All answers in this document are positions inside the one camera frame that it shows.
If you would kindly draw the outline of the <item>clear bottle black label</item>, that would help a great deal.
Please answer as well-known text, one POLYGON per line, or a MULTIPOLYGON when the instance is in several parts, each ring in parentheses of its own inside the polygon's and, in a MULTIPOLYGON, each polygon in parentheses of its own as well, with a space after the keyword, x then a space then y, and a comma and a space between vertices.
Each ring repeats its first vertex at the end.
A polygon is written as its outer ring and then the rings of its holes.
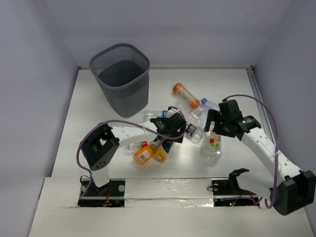
POLYGON ((200 143, 203 138, 203 133, 204 132, 200 127, 197 127, 192 123, 190 123, 186 129, 186 134, 189 136, 189 140, 194 144, 200 143))

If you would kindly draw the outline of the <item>yellow juice bottle blue label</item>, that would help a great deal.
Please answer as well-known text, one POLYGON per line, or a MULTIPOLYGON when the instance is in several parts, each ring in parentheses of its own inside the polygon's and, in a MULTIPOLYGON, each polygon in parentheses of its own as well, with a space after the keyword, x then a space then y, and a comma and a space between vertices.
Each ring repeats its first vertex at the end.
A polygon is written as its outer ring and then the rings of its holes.
POLYGON ((165 162, 166 158, 168 157, 168 154, 173 146, 173 141, 163 141, 161 145, 156 150, 153 158, 159 162, 165 162))

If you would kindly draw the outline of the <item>clear apple juice bottle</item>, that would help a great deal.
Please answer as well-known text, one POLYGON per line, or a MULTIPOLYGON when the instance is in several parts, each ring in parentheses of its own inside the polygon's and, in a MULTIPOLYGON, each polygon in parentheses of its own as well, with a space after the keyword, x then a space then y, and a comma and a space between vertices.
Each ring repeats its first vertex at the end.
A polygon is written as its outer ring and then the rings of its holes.
POLYGON ((204 132, 202 156, 208 166, 214 167, 222 157, 222 136, 204 132))

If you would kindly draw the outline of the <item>orange juice bottle brown cap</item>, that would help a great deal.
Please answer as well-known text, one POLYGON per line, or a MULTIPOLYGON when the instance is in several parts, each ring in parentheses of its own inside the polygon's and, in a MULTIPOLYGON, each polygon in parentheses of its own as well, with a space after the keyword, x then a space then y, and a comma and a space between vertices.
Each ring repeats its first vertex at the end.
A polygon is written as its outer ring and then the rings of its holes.
POLYGON ((156 150, 157 146, 155 144, 145 146, 133 155, 134 161, 138 165, 143 165, 155 154, 156 150))

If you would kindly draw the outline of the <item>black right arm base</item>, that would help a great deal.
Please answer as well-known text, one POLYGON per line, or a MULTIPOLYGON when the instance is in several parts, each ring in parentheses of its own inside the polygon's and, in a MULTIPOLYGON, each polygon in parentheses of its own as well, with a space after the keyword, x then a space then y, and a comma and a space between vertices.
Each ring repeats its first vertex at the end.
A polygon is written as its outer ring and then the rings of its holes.
POLYGON ((249 172, 246 168, 232 171, 228 178, 220 178, 211 181, 207 190, 215 196, 215 207, 235 207, 235 206, 259 206, 259 198, 251 191, 241 189, 237 178, 249 172))

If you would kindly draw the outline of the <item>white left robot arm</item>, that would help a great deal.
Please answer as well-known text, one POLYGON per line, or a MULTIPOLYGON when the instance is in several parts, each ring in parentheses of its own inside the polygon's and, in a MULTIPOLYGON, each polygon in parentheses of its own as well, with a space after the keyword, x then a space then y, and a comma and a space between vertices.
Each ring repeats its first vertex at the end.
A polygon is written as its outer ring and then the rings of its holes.
POLYGON ((165 118, 156 117, 136 124, 124 120, 108 120, 94 127, 80 142, 76 159, 90 177, 87 187, 98 195, 109 190, 107 165, 120 147, 142 141, 174 141, 182 143, 186 120, 180 111, 170 108, 165 118))

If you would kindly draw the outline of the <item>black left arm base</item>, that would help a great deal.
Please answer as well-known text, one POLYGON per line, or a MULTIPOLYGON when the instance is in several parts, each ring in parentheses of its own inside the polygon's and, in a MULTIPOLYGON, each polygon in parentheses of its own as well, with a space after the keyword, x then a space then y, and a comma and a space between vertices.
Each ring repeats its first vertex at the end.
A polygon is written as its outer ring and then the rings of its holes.
POLYGON ((89 178, 86 176, 81 177, 80 183, 78 206, 124 207, 125 179, 111 179, 108 184, 101 188, 97 188, 93 181, 88 186, 89 178))

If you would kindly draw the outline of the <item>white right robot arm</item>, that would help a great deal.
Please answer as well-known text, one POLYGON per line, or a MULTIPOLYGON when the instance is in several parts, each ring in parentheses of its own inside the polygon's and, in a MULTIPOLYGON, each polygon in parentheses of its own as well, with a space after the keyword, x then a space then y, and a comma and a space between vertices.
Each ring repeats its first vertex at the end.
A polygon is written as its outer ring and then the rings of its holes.
POLYGON ((314 202, 316 176, 292 163, 272 142, 261 124, 253 116, 243 116, 236 100, 231 96, 219 103, 219 109, 209 109, 204 127, 206 132, 237 138, 247 146, 268 170, 271 177, 260 177, 247 168, 234 170, 227 181, 228 190, 238 194, 242 190, 255 193, 286 216, 314 202))

